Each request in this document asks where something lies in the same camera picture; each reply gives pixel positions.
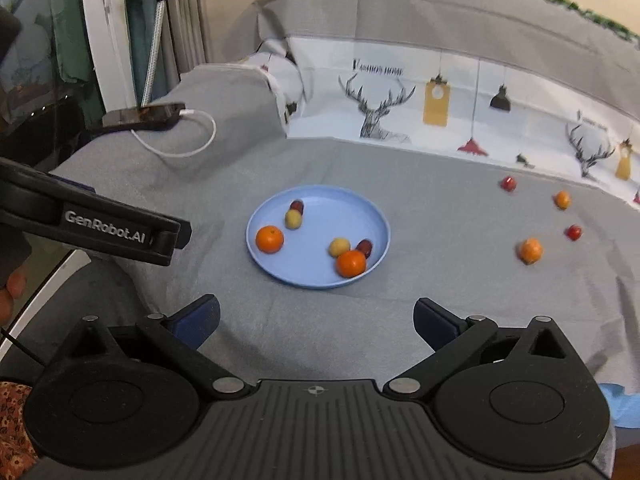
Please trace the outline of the person's hand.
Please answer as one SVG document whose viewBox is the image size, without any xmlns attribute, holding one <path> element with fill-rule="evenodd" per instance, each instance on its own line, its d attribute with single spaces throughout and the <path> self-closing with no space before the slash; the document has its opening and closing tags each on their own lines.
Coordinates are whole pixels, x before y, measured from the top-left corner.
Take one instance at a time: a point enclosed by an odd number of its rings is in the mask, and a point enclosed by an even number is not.
<svg viewBox="0 0 640 480">
<path fill-rule="evenodd" d="M 0 290 L 0 324 L 6 325 L 12 318 L 14 302 L 24 295 L 27 286 L 26 266 L 20 266 L 13 271 L 6 281 L 6 286 Z"/>
</svg>

